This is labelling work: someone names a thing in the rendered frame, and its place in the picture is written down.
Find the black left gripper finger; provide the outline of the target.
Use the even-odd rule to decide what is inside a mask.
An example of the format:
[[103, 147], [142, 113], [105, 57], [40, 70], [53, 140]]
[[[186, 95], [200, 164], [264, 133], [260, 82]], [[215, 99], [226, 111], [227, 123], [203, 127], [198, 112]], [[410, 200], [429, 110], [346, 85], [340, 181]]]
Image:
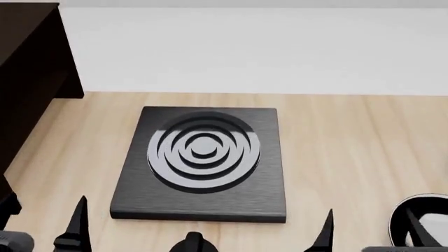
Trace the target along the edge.
[[53, 252], [92, 252], [88, 222], [88, 201], [82, 196], [66, 231], [56, 237]]
[[4, 197], [0, 201], [0, 230], [4, 230], [9, 218], [13, 215], [18, 215], [21, 209], [22, 206], [14, 192]]

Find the black square stove base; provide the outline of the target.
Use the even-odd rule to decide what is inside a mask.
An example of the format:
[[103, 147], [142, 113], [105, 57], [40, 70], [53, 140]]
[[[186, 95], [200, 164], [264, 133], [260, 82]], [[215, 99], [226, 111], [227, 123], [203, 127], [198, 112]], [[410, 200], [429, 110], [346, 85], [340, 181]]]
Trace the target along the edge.
[[[260, 161], [239, 184], [218, 192], [183, 192], [152, 173], [146, 157], [151, 136], [171, 119], [196, 111], [238, 117], [258, 135]], [[276, 109], [144, 107], [111, 200], [110, 215], [134, 220], [284, 223], [286, 197]]]

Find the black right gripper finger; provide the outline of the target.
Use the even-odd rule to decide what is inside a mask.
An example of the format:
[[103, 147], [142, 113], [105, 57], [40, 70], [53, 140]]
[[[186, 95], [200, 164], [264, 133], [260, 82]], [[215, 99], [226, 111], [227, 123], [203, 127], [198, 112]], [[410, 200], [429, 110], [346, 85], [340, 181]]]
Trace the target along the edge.
[[333, 252], [334, 217], [333, 209], [330, 209], [321, 232], [313, 245], [303, 252]]
[[442, 245], [434, 239], [431, 234], [419, 222], [416, 216], [406, 209], [407, 218], [409, 220], [409, 234], [414, 247], [441, 247]]

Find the black frying pan white rim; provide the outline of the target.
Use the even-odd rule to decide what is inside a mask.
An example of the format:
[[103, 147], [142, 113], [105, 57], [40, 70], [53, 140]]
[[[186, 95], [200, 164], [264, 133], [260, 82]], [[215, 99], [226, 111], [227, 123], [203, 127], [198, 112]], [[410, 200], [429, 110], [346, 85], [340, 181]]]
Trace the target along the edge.
[[413, 195], [398, 203], [388, 223], [389, 239], [394, 246], [414, 246], [410, 233], [411, 211], [427, 233], [443, 247], [448, 247], [448, 195], [426, 193]]

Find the dark brown wooden cabinet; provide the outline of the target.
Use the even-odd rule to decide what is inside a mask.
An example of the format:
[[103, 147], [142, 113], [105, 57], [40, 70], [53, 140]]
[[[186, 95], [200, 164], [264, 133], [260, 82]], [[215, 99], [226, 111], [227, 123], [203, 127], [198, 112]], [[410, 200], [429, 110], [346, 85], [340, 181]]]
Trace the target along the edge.
[[0, 2], [0, 197], [4, 172], [54, 98], [84, 91], [58, 3]]

